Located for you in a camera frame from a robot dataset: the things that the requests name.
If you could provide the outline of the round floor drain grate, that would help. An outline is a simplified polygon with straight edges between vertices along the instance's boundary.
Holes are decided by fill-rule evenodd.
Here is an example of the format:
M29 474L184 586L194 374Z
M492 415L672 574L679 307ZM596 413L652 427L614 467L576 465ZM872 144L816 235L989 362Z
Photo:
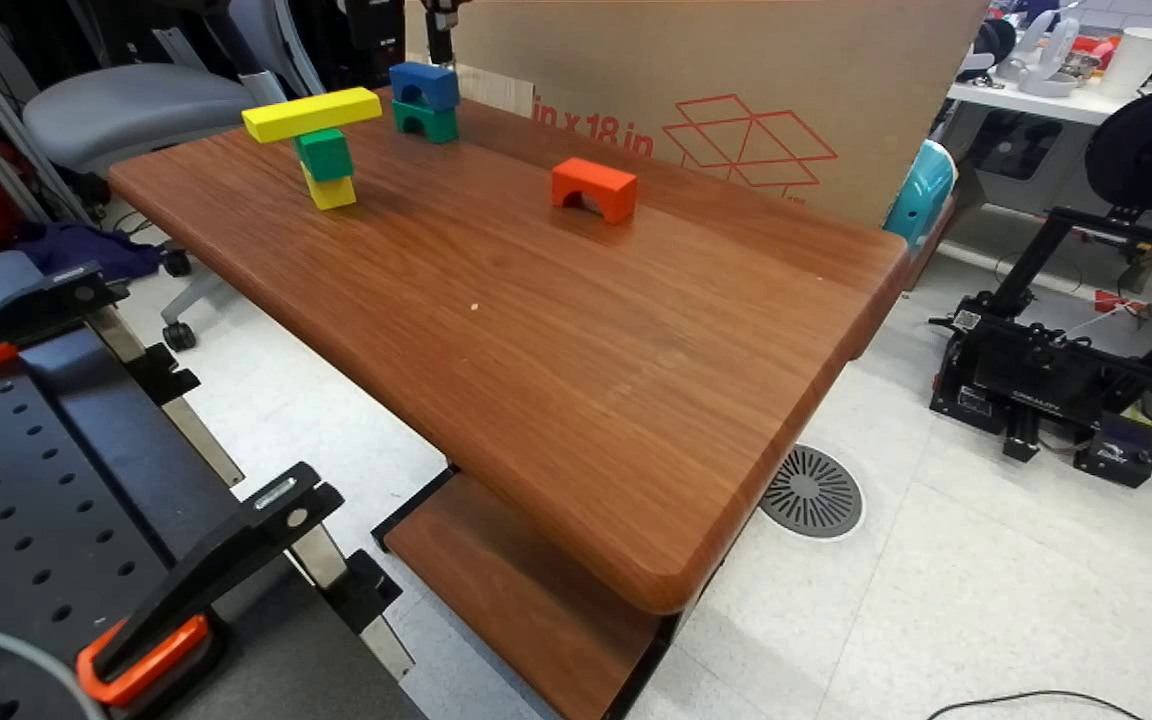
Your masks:
M773 523L810 541L840 541L861 526L867 510L855 475L810 445L788 450L758 507Z

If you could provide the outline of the white headphones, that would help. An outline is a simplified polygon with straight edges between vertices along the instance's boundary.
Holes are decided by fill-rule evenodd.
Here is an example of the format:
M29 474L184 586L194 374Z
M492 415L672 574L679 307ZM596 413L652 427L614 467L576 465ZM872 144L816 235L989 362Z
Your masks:
M1014 82L1020 94L1073 94L1078 81L1062 67L1078 35L1078 18L1066 18L1056 8L1043 12L1020 37L1011 54L996 65L995 78Z

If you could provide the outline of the blue cloth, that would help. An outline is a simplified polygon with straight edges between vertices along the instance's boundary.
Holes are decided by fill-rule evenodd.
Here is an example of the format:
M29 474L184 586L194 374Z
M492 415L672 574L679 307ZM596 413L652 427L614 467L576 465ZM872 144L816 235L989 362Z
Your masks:
M86 223L24 223L13 249L26 255L45 275L94 263L108 281L136 281L154 275L161 265L159 247Z

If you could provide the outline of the long yellow block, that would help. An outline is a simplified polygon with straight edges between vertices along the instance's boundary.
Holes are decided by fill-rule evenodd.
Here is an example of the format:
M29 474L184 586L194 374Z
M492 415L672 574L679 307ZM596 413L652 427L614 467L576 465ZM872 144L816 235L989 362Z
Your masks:
M247 132L259 143L274 143L380 118L381 99L367 88L344 88L329 94L243 109Z

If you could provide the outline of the green cube block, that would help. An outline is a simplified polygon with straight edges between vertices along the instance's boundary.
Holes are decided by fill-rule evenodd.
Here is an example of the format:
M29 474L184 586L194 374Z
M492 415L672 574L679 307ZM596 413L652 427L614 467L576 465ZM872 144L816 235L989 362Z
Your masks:
M293 138L294 150L308 177L326 183L353 177L355 164L344 132L338 128L319 129Z

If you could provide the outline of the black 3D printer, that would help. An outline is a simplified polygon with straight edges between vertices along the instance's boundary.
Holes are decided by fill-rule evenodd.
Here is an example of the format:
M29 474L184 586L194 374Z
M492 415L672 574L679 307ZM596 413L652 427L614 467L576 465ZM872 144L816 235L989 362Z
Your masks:
M1074 232L1117 241L1134 263L1152 260L1152 228L1142 210L1096 215L1051 209L996 290L960 301L937 325L952 331L934 378L931 409L1002 437L1005 455L1032 460L1043 424L1073 439L1076 469L1137 488L1152 477L1152 425L1126 415L1152 395L1152 348L1140 356L1102 351L1079 329L1020 323L1030 285Z

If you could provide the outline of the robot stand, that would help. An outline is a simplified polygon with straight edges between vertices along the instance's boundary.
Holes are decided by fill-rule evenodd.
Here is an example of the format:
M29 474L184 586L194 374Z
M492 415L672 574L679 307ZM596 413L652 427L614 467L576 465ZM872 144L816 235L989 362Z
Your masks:
M65 670L236 518L228 479L141 382L156 357L101 306L0 366L0 634ZM165 691L106 720L425 720L294 560L209 607ZM84 720L56 676L0 647L0 720Z

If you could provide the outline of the large cardboard box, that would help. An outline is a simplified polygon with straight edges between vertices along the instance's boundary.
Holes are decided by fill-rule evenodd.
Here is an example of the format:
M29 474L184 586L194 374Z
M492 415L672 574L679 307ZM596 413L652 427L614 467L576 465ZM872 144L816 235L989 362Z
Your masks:
M988 0L467 0L458 68L590 141L881 227Z

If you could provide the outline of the orange arch block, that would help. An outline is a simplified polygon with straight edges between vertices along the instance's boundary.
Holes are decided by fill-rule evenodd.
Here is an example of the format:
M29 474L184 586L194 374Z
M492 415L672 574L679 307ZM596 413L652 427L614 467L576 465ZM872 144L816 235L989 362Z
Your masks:
M604 223L630 219L637 209L637 190L635 174L581 158L567 159L550 170L553 209L577 209L582 200L593 200Z

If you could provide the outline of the white paper cup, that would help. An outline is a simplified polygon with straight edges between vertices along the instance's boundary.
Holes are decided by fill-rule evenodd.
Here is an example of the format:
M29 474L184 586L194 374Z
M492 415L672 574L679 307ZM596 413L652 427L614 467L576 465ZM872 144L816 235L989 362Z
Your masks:
M1152 28L1128 26L1094 91L1114 99L1132 99L1151 76Z

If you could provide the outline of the yellow cube block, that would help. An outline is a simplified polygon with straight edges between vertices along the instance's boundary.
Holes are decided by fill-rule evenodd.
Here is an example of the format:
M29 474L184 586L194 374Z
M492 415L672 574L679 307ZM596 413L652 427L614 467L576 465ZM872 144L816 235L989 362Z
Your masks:
M314 200L316 209L328 211L356 204L355 184L353 184L351 177L314 179L314 173L306 167L305 162L300 164L300 169L305 179L308 194Z

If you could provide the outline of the grey office chair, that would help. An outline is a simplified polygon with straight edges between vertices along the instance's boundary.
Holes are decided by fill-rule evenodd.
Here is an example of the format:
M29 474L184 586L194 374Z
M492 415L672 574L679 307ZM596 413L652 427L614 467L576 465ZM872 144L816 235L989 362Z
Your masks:
M50 162L74 173L241 126L243 109L324 94L294 28L288 0L154 0L197 15L236 68L236 79L179 63L136 63L81 74L26 103L23 127Z

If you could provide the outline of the teal plastic seat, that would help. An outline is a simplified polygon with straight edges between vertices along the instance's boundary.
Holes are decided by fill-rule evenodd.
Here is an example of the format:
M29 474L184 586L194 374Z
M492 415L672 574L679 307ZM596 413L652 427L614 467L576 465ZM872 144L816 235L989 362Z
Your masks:
M919 249L940 218L957 177L954 156L941 143L925 138L884 220L884 232L905 240L911 251Z

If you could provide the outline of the blue arch block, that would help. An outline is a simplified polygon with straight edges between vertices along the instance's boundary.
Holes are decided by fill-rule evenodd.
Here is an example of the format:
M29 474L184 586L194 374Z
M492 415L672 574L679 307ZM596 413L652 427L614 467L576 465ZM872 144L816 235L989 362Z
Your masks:
M402 61L389 68L393 99L433 111L453 111L461 103L457 74L440 65Z

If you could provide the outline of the green arch block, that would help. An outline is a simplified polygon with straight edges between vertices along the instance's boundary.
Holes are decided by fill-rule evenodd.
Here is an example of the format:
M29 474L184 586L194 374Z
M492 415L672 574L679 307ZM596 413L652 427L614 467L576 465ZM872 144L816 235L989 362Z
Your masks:
M456 109L433 109L397 100L391 104L391 108L397 131L403 135L420 135L430 143L449 143L460 138Z

